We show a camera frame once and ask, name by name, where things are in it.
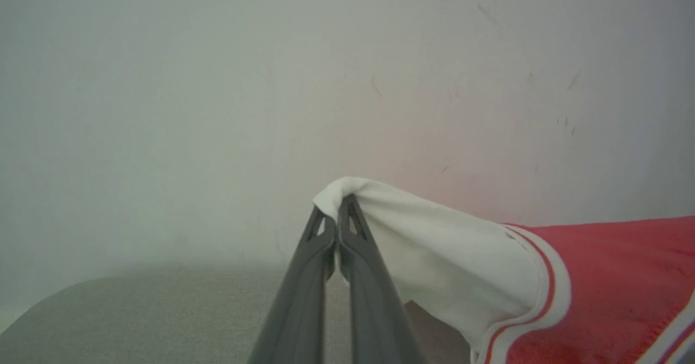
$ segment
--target red cloth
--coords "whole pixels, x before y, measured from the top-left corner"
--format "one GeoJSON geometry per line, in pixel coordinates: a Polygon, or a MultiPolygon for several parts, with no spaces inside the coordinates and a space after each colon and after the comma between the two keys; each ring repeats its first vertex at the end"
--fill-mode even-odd
{"type": "MultiPolygon", "coordinates": [[[[685,352],[682,345],[692,344],[695,216],[508,227],[539,251],[548,268],[546,305],[526,324],[546,316],[558,297],[570,298],[554,326],[513,339],[506,362],[672,362],[685,352]],[[537,246],[542,242],[552,250],[537,246]]],[[[495,362],[496,339],[511,327],[497,331],[477,362],[495,362]]]]}

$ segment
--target gray fabric surface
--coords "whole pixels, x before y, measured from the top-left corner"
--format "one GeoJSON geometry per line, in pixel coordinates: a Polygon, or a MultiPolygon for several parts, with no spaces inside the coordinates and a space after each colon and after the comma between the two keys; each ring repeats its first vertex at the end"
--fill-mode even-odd
{"type": "MultiPolygon", "coordinates": [[[[246,362],[281,275],[100,278],[42,300],[0,334],[2,364],[246,362]]],[[[455,330],[407,310],[429,362],[467,362],[455,330]]],[[[327,290],[326,362],[350,362],[348,288],[327,290]]]]}

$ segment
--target cloth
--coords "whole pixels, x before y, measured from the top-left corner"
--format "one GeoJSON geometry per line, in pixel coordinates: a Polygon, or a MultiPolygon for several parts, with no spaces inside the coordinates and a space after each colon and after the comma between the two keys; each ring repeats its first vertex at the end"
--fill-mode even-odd
{"type": "Polygon", "coordinates": [[[363,178],[313,201],[337,218],[351,193],[401,299],[459,330],[471,362],[677,362],[695,340],[695,216],[529,228],[363,178]]]}

